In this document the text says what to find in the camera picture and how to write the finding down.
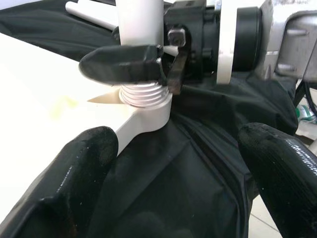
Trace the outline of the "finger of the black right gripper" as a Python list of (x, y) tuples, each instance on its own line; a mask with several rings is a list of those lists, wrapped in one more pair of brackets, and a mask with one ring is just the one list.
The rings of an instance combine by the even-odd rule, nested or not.
[(79, 62), (83, 75), (103, 84), (166, 84), (159, 45), (101, 47)]
[(113, 31), (112, 31), (112, 38), (118, 43), (120, 44), (120, 32), (119, 32), (119, 26), (116, 26)]

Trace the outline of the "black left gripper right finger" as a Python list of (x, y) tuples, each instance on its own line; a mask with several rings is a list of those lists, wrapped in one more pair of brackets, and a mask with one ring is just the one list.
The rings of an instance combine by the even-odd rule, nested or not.
[(317, 236), (317, 157), (296, 137), (263, 123), (238, 132), (240, 154), (284, 238)]

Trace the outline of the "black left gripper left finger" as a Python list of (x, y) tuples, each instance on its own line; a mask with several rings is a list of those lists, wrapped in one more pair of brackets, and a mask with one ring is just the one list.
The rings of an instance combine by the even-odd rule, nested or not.
[(83, 238), (113, 161), (118, 138), (106, 126), (63, 146), (0, 225), (3, 238)]

